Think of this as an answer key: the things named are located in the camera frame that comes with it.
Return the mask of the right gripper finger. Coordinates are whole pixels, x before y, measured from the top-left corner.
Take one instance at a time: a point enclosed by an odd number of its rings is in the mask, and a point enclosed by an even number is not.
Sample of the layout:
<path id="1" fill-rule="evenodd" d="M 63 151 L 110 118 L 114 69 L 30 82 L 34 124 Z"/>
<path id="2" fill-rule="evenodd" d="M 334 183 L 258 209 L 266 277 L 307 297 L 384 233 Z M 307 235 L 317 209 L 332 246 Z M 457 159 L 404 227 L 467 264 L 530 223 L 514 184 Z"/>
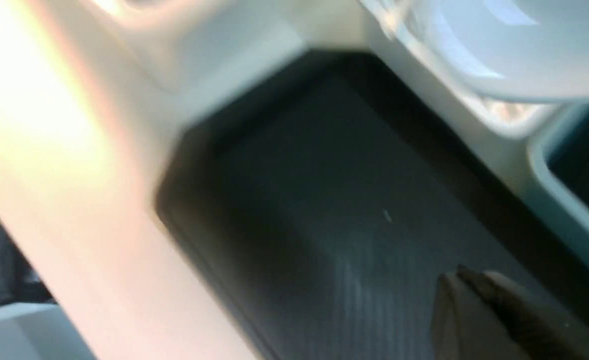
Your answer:
<path id="1" fill-rule="evenodd" d="M 589 326 L 496 271 L 437 278 L 430 342 L 436 360 L 589 360 Z"/>

